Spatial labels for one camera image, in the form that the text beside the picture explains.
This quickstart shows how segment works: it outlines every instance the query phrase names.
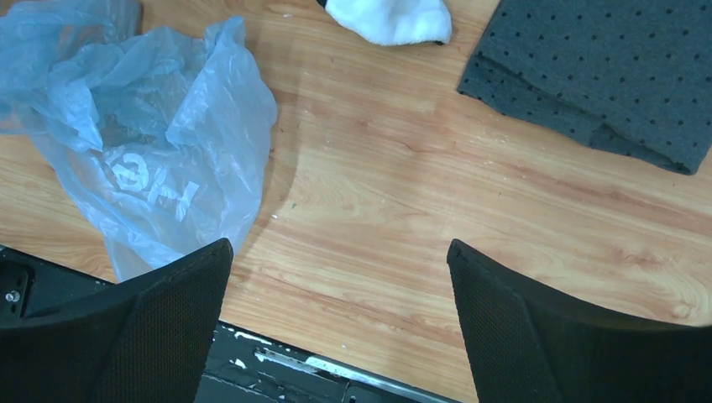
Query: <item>white sock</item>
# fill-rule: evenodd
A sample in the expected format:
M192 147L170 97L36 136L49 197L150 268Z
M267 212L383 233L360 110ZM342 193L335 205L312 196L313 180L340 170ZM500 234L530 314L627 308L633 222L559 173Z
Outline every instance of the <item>white sock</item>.
M447 43L453 33L442 0L326 0L324 8L344 28L383 46Z

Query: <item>gray perforated fabric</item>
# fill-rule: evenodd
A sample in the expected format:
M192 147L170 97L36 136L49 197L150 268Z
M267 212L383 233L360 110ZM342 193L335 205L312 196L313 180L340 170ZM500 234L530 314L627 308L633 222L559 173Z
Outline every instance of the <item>gray perforated fabric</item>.
M503 0L458 90L683 174L712 144L712 2Z

